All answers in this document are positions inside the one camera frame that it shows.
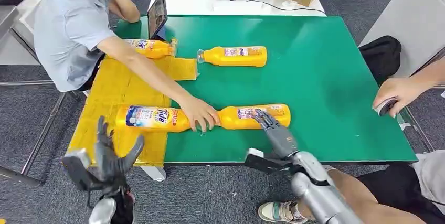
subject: black shorts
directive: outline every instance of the black shorts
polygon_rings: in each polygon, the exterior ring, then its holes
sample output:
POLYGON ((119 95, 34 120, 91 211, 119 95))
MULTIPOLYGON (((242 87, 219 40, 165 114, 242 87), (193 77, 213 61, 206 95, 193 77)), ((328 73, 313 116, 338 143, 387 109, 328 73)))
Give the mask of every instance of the black shorts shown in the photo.
POLYGON ((90 78, 88 78, 88 80, 78 89, 79 91, 86 91, 91 89, 91 87, 93 86, 94 79, 96 78, 97 72, 99 71, 99 65, 103 61, 103 58, 105 58, 105 54, 99 57, 99 60, 96 63, 96 66, 94 67, 90 78))
POLYGON ((419 179, 407 164, 390 165, 357 178, 376 197, 379 204, 410 212, 427 224, 445 223, 445 215, 420 191, 419 179))

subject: yellow tape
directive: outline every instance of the yellow tape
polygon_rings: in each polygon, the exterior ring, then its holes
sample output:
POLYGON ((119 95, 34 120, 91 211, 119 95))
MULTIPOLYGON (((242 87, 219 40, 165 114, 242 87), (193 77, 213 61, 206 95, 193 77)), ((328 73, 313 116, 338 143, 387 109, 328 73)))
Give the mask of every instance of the yellow tape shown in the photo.
MULTIPOLYGON (((196 80, 195 59, 164 57, 154 62, 176 81, 196 80)), ((170 99, 143 82, 125 65, 106 57, 100 64, 67 151, 86 148, 95 164, 97 120, 104 115, 109 130, 114 129, 114 149, 118 156, 124 156, 133 147, 137 136, 142 133, 145 136, 145 146, 135 165, 162 166, 167 134, 148 133, 129 127, 115 128, 116 113, 122 105, 169 107, 170 99)))

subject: robotic arm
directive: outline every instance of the robotic arm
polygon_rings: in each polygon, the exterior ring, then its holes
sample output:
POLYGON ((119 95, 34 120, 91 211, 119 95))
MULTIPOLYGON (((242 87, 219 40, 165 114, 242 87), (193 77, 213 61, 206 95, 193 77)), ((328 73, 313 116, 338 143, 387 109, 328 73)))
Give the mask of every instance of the robotic arm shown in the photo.
POLYGON ((266 132, 273 153, 265 158, 261 151, 250 149, 247 166, 267 173, 289 168, 293 174, 292 190, 306 203, 319 223, 363 223, 336 189, 320 162, 311 153, 298 150, 295 138, 286 127, 259 109, 252 116, 266 132))
POLYGON ((97 127, 97 142, 94 155, 97 161, 99 178, 87 168, 91 165, 85 149, 67 153, 62 162, 68 175, 81 191, 101 190, 102 196, 93 208, 89 224, 132 224, 134 223, 134 196, 125 179, 125 173, 133 166, 144 146, 144 137, 139 136, 135 145, 125 157, 117 157, 112 141, 113 131, 107 135, 108 124, 101 116, 97 127))

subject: detergent bottle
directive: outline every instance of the detergent bottle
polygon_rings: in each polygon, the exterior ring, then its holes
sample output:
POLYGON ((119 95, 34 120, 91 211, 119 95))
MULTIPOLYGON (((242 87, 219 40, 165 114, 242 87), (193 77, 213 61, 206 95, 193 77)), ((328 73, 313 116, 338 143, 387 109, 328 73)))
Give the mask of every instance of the detergent bottle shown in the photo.
MULTIPOLYGON (((218 112, 221 127, 228 130, 260 129, 252 118, 255 109, 271 114, 282 125, 289 126, 291 113, 285 104, 246 107, 226 107, 218 112)), ((143 106, 123 106, 116 116, 117 126, 140 127, 146 131, 182 132, 190 129, 190 122, 181 109, 143 106)))
POLYGON ((198 62, 208 62, 218 66, 263 67, 267 61, 267 50, 255 47, 214 47, 198 50, 198 62))
POLYGON ((181 132, 190 128, 188 118, 181 109, 134 105, 118 110, 116 125, 165 132, 181 132))
POLYGON ((153 39, 126 39, 127 43, 136 48, 136 51, 150 59, 159 59, 166 55, 176 56, 178 40, 173 38, 171 43, 153 39))
POLYGON ((228 130, 261 129, 261 125, 253 119, 255 109, 268 112, 282 125, 288 127, 291 122, 291 112, 285 104, 268 104, 246 107, 226 107, 218 111, 221 127, 228 130))

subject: green tabletop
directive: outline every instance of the green tabletop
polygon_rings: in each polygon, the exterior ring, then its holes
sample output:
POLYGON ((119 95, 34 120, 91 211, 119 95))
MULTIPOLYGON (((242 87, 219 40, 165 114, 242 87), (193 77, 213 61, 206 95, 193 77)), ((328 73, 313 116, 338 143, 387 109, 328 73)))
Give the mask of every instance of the green tabletop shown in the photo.
MULTIPOLYGON (((200 48, 267 47, 263 68, 204 63, 196 81, 180 82, 215 109, 285 103, 299 149, 321 162, 417 160, 396 120, 371 109, 377 84, 341 18, 172 15, 165 27, 183 58, 195 58, 200 48)), ((116 34, 147 38, 146 17, 119 22, 116 34)), ((164 161, 237 163, 251 147, 271 150, 262 130, 169 133, 164 161)))

